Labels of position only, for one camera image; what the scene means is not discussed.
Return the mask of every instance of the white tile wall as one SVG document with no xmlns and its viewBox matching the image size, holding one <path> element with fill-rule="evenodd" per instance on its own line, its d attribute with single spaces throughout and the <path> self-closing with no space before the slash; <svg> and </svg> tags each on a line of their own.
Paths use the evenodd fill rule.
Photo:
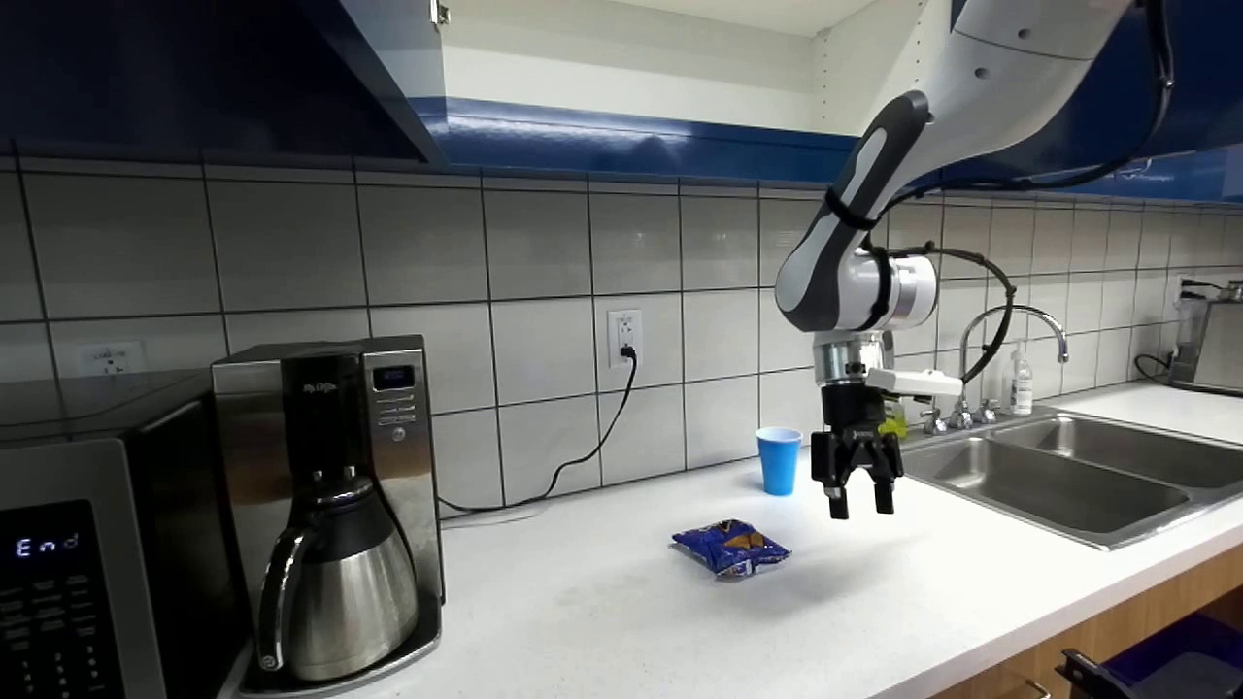
<svg viewBox="0 0 1243 699">
<path fill-rule="evenodd" d="M 497 303 L 501 404 L 594 392 L 590 303 Z"/>
<path fill-rule="evenodd" d="M 470 412 L 497 404 L 489 307 L 478 303 L 373 311 L 373 334 L 423 334 L 431 412 Z"/>
<path fill-rule="evenodd" d="M 606 315 L 645 311 L 633 404 L 559 493 L 680 474 L 750 458 L 757 423 L 820 423 L 808 338 L 769 291 L 816 206 L 796 186 L 23 163 L 0 175 L 0 381 L 82 377 L 117 342 L 179 369 L 256 342 L 427 334 L 439 485 L 482 509 L 544 493 L 594 447 L 625 381 Z M 1235 206 L 921 198 L 874 241 L 983 249 L 1072 330 L 1060 365 L 1018 315 L 975 404 L 1006 392 L 1014 350 L 1041 396 L 1126 381 L 1130 353 L 1173 346 L 1177 280 L 1243 276 L 1239 229 Z M 956 369 L 963 326 L 998 299 L 979 268 L 948 264 L 897 365 Z"/>
<path fill-rule="evenodd" d="M 598 439 L 594 396 L 501 408 L 505 501 L 540 497 L 552 474 L 590 454 Z M 567 466 L 555 493 L 598 489 L 598 458 Z"/>
</svg>

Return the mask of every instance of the microwave keypad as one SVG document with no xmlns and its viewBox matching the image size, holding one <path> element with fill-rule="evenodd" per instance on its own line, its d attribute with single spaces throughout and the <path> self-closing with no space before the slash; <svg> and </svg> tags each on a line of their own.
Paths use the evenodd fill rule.
<svg viewBox="0 0 1243 699">
<path fill-rule="evenodd" d="M 0 695 L 120 699 L 89 505 L 0 513 Z"/>
</svg>

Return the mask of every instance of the faucet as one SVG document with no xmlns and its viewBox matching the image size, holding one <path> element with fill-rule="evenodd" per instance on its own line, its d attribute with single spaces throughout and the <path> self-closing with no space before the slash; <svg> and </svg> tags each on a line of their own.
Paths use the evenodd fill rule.
<svg viewBox="0 0 1243 699">
<path fill-rule="evenodd" d="M 1006 307 L 987 307 L 987 311 L 979 311 L 979 315 L 967 322 L 963 342 L 959 342 L 959 377 L 967 377 L 967 338 L 975 334 L 975 326 L 979 326 L 983 318 L 1002 315 L 1002 311 L 1006 311 Z M 1060 365 L 1072 357 L 1072 346 L 1068 346 L 1068 338 L 1064 338 L 1064 330 L 1060 330 L 1060 322 L 1057 322 L 1053 315 L 1045 315 L 1045 311 L 1033 307 L 1033 303 L 1014 303 L 1014 311 L 1041 318 L 1041 322 L 1057 334 L 1057 361 L 1060 361 Z M 971 423 L 975 423 L 975 416 L 967 412 L 967 392 L 959 396 L 959 408 L 956 408 L 952 423 L 956 423 L 956 427 L 971 427 Z"/>
</svg>

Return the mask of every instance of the microwave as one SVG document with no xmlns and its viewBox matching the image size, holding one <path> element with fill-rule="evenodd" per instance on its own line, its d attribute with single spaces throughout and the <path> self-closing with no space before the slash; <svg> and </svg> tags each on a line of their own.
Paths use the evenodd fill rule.
<svg viewBox="0 0 1243 699">
<path fill-rule="evenodd" d="M 229 695 L 249 641 L 206 377 L 0 384 L 0 695 Z"/>
</svg>

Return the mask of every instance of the blue package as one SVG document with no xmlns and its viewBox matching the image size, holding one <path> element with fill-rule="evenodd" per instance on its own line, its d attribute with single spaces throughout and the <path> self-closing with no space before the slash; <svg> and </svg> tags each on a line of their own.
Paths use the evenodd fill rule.
<svg viewBox="0 0 1243 699">
<path fill-rule="evenodd" d="M 699 559 L 715 579 L 750 579 L 754 571 L 777 567 L 781 559 L 789 559 L 781 544 L 773 544 L 746 520 L 688 528 L 688 532 L 676 532 L 672 544 L 684 555 Z"/>
</svg>

